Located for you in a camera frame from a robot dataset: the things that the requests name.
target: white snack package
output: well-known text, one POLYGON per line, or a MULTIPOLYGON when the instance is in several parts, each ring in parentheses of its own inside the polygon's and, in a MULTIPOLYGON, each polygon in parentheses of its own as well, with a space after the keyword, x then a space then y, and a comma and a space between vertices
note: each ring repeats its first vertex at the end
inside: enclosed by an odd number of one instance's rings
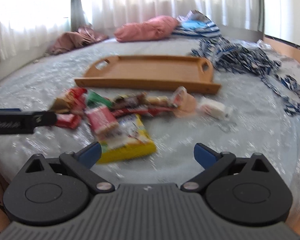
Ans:
POLYGON ((228 120, 232 114, 233 108, 225 106, 218 101, 202 97, 198 103, 197 111, 211 115, 219 120, 228 120))

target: bed sheet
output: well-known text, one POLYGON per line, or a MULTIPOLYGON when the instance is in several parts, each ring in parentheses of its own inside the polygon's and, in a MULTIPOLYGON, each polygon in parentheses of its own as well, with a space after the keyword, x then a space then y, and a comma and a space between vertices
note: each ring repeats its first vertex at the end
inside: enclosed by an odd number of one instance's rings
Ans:
MULTIPOLYGON (((74 86, 87 66, 109 55, 169 54, 187 55, 198 40, 169 39, 155 42, 117 43, 109 40, 67 54, 48 57, 30 64, 0 83, 0 108, 45 110, 62 91, 74 86)), ((251 74, 215 72, 220 92, 209 96, 234 108, 229 122, 208 116, 183 119, 158 117, 143 119, 157 146, 157 152, 135 160, 94 165, 92 170, 116 186, 120 183, 175 182, 194 177, 203 168, 193 158, 195 143, 202 142, 217 152, 230 151, 238 157, 263 153, 292 190, 294 203, 289 223, 300 214, 300 117, 289 117, 282 100, 251 74)), ((105 97, 132 90, 94 89, 105 97)), ((150 91, 151 95, 171 92, 150 91)), ((93 141, 89 126, 82 122, 70 131, 58 127, 37 128, 33 135, 0 136, 0 172, 9 181, 28 158, 42 153, 58 157, 65 151, 78 151, 93 141)))

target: green snack package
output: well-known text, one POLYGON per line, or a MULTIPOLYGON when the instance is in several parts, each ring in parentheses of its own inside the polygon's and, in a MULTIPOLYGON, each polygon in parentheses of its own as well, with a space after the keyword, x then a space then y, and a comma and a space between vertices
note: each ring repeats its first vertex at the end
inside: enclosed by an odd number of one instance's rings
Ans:
POLYGON ((106 105, 108 108, 111 108, 113 103, 102 97, 101 95, 98 95, 95 91, 93 90, 89 90, 88 91, 88 95, 87 95, 87 98, 86 98, 86 104, 88 107, 97 107, 97 106, 100 106, 100 105, 106 105))

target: blue striped cloth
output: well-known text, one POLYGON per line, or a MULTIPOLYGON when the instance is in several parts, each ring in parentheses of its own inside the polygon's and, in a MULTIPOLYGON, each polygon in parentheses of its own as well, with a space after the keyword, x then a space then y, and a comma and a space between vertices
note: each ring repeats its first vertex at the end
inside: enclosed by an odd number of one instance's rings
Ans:
POLYGON ((207 18, 205 22, 194 20, 182 22, 181 26, 174 29, 172 35, 186 38, 215 38, 221 36, 221 32, 219 27, 207 18))
POLYGON ((205 57, 219 71, 232 73, 253 73, 260 77, 263 83, 273 90, 285 101, 285 112, 288 115, 300 114, 300 103, 282 95, 272 85, 267 75, 273 75, 286 88, 295 92, 300 98, 300 85, 291 76, 280 77, 276 74, 281 67, 281 62, 270 60, 266 53, 260 49, 246 49, 239 44, 233 44, 223 37, 214 39, 201 39, 199 49, 192 49, 192 54, 197 57, 205 57))

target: pink pillow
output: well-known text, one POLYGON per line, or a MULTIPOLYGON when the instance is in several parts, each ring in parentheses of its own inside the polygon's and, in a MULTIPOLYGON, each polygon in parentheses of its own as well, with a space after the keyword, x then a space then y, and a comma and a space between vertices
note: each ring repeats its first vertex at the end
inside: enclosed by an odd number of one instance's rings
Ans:
POLYGON ((118 42, 156 41, 168 37, 178 20, 171 16, 158 16, 143 23, 129 23, 118 28, 114 36, 118 42))

